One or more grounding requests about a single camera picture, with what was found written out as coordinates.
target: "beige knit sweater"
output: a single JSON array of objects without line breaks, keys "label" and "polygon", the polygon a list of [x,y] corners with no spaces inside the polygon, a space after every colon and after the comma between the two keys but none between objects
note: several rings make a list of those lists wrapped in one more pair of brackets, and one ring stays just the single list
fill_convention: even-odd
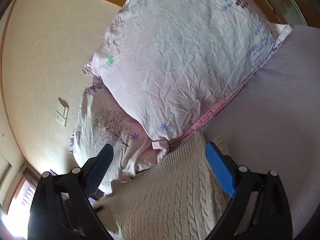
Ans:
[{"label": "beige knit sweater", "polygon": [[150,170],[113,182],[113,193],[96,204],[104,206],[97,215],[107,230],[127,240],[205,239],[227,206],[205,145],[197,132]]}]

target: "tree print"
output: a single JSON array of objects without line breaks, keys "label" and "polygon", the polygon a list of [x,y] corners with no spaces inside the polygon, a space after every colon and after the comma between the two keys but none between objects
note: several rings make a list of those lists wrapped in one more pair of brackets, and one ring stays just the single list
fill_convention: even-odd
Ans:
[{"label": "tree print", "polygon": [[93,124],[98,127],[98,133],[100,133],[101,142],[106,141],[113,145],[120,142],[127,147],[122,137],[126,136],[131,127],[124,123],[124,119],[116,111],[109,111],[104,108],[97,112],[93,116]]}]

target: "silver screw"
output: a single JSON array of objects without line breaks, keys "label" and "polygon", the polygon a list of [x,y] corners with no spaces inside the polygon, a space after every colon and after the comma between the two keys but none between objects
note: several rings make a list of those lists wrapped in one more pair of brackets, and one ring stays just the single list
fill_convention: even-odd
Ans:
[{"label": "silver screw", "polygon": [[248,171],[248,168],[246,166],[239,166],[239,171],[241,172],[247,172]]},{"label": "silver screw", "polygon": [[45,171],[44,173],[42,173],[42,177],[44,177],[44,178],[49,177],[49,175],[50,175],[50,172],[48,172],[48,171]]},{"label": "silver screw", "polygon": [[272,176],[278,176],[278,172],[276,172],[276,171],[274,171],[274,170],[271,170],[270,171],[270,174],[272,175]]},{"label": "silver screw", "polygon": [[75,168],[72,169],[72,173],[73,173],[73,174],[77,174],[77,173],[79,173],[80,171],[81,171],[81,169],[80,169],[79,167],[75,167]]}]

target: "blue gripper pad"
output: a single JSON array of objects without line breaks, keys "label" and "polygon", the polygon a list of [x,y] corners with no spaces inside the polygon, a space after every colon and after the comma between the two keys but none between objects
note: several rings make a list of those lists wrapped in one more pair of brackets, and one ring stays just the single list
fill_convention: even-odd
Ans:
[{"label": "blue gripper pad", "polygon": [[205,147],[205,156],[213,173],[216,175],[222,190],[233,197],[236,193],[234,177],[211,143],[208,143]]}]

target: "pillow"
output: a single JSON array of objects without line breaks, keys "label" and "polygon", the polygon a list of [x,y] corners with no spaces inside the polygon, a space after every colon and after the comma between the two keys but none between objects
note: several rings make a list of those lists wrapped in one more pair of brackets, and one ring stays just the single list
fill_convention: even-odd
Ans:
[{"label": "pillow", "polygon": [[84,91],[73,134],[73,155],[82,167],[98,155],[106,143],[114,148],[114,158],[99,187],[111,193],[111,181],[128,181],[138,171],[157,164],[158,150],[142,126],[117,104],[97,77]]},{"label": "pillow", "polygon": [[84,73],[102,78],[161,157],[222,109],[290,31],[244,0],[127,0]]}]

